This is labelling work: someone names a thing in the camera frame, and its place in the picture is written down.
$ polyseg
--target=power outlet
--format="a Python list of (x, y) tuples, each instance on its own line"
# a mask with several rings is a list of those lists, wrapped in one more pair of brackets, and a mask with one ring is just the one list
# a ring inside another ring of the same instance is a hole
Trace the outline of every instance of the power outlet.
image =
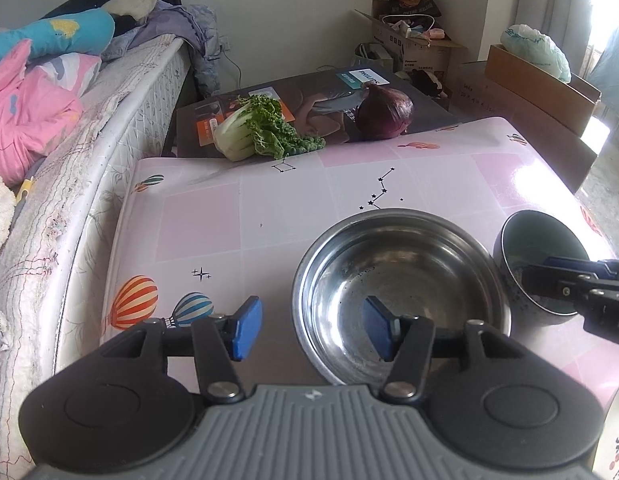
[(222, 52), (229, 52), (231, 50), (231, 45), (229, 44), (229, 36), (221, 36), (218, 38), (220, 40), (220, 49)]

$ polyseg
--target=floor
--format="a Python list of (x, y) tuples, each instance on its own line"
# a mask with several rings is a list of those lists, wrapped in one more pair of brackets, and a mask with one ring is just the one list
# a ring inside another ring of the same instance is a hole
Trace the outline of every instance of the floor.
[(589, 209), (619, 256), (619, 139), (603, 147), (576, 197)]

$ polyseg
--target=leafy green vegetable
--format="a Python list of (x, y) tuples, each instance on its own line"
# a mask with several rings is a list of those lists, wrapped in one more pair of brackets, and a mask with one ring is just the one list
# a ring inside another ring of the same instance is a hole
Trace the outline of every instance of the leafy green vegetable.
[(243, 160), (254, 153), (283, 158), (313, 152), (325, 146), (321, 137), (299, 137), (282, 116), (280, 102), (265, 95), (241, 99), (243, 107), (214, 131), (214, 143), (229, 160)]

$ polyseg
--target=yellow object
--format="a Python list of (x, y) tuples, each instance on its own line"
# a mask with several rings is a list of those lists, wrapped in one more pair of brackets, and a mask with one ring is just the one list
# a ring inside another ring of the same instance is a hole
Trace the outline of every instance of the yellow object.
[(27, 179), (23, 181), (23, 183), (20, 185), (20, 191), (16, 195), (16, 203), (19, 203), (23, 197), (27, 197), (27, 195), (29, 195), (29, 192), (32, 189), (32, 186), (33, 186), (33, 180)]
[(76, 20), (49, 20), (54, 30), (62, 32), (66, 38), (72, 38), (80, 28)]

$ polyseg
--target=metal screw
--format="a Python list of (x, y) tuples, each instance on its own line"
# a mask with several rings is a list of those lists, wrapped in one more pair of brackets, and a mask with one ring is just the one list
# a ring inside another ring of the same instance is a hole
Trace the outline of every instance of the metal screw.
[(416, 387), (403, 381), (395, 381), (385, 385), (385, 393), (394, 399), (409, 399), (416, 395)]
[(240, 388), (238, 388), (237, 384), (229, 381), (218, 381), (211, 383), (207, 387), (207, 392), (217, 399), (232, 399), (240, 393)]

